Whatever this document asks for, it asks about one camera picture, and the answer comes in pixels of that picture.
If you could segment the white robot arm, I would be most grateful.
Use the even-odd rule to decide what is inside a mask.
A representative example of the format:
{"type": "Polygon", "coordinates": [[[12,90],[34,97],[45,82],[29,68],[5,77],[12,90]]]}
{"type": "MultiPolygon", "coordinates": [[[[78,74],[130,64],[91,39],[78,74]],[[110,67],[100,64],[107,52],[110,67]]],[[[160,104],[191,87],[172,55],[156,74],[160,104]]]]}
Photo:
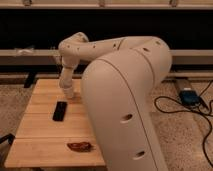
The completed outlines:
{"type": "Polygon", "coordinates": [[[168,171],[146,99],[169,73],[168,45],[154,36],[90,41],[78,32],[59,43],[59,85],[74,97],[73,72],[89,63],[81,97],[108,171],[168,171]]]}

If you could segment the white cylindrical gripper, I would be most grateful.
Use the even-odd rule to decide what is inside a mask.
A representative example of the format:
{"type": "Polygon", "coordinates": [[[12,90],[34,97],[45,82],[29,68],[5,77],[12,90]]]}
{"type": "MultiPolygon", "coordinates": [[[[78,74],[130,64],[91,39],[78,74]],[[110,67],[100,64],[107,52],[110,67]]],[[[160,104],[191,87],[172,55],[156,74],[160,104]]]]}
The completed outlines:
{"type": "Polygon", "coordinates": [[[63,68],[59,79],[59,86],[68,99],[74,97],[74,86],[72,76],[73,69],[63,68]]]}

